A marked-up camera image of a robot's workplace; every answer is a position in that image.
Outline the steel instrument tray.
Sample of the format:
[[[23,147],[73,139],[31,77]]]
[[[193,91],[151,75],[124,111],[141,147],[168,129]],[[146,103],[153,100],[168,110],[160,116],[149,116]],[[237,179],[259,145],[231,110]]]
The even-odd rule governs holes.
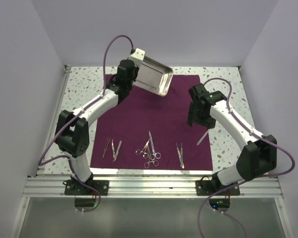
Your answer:
[[[172,77],[171,67],[145,56],[134,86],[163,97],[168,93]]]

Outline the purple cloth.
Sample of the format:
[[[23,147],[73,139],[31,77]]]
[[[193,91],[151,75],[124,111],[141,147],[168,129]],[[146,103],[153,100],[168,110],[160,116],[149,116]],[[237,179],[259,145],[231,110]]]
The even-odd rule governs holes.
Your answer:
[[[135,154],[143,149],[152,134],[156,152],[161,154],[158,170],[180,170],[176,144],[183,144],[185,170],[211,171],[212,156],[208,135],[197,146],[207,131],[206,127],[187,125],[191,97],[189,89],[200,83],[198,75],[175,75],[168,93],[161,97],[139,87],[119,105],[104,113],[97,121],[96,135],[91,158],[92,168],[144,169],[145,159]],[[102,158],[106,139],[108,149]],[[117,148],[122,145],[117,160],[113,162],[111,142]]]

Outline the steel surgical scissors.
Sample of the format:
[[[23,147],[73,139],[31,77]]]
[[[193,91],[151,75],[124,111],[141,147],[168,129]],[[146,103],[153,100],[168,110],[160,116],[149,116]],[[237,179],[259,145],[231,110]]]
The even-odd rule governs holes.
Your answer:
[[[152,154],[151,157],[153,160],[155,159],[160,159],[161,158],[161,154],[159,152],[156,152],[155,147],[154,147],[154,143],[153,143],[153,138],[152,138],[152,134],[149,131],[149,140],[150,140],[150,144],[151,144],[151,149],[152,149]]]

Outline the steel hemostat forceps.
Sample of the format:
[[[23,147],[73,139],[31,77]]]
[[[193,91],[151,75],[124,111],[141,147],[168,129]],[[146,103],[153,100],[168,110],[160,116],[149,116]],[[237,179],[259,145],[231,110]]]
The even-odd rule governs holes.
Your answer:
[[[151,165],[155,167],[159,165],[159,162],[156,160],[154,154],[150,152],[149,141],[147,142],[143,157],[148,160],[147,162],[144,163],[145,169],[148,169]]]
[[[145,159],[149,157],[149,139],[147,140],[146,144],[144,145],[143,149],[138,149],[135,151],[137,156],[142,155]]]

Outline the steel forceps tweezers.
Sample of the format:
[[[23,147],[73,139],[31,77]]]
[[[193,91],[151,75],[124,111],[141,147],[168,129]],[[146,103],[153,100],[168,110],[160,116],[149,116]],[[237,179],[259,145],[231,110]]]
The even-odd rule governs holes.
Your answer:
[[[106,139],[106,143],[105,143],[105,147],[104,147],[104,151],[103,151],[102,158],[104,158],[105,155],[106,155],[106,152],[107,152],[107,149],[108,149],[109,142],[110,142],[110,137],[108,137],[108,138]]]

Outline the curved tip steel tweezers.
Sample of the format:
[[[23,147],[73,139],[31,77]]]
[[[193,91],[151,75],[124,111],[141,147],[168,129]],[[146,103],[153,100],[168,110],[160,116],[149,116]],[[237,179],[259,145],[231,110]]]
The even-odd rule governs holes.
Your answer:
[[[115,148],[113,140],[111,142],[111,148],[112,148],[112,152],[113,152],[113,162],[115,162],[117,160],[121,145],[122,145],[122,141],[119,141],[117,148]]]

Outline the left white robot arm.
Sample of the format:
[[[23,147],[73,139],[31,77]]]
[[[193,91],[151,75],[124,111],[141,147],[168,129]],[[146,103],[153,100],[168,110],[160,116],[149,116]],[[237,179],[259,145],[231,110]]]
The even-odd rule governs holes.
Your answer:
[[[81,194],[89,194],[94,188],[94,183],[90,180],[92,172],[86,158],[90,142],[89,128],[104,113],[127,98],[142,61],[134,57],[122,60],[117,73],[106,84],[104,93],[72,112],[64,110],[59,115],[55,143],[69,156],[69,165],[77,180],[76,189]]]

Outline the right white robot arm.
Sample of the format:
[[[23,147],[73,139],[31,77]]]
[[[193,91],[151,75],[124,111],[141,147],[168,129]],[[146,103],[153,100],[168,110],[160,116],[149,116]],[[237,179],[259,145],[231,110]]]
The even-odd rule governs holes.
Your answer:
[[[274,136],[264,136],[230,106],[228,98],[220,91],[210,93],[203,84],[189,89],[192,99],[187,124],[197,124],[213,129],[220,123],[238,144],[241,153],[228,168],[212,175],[211,189],[223,194],[229,185],[241,180],[250,181],[277,166],[277,143]]]

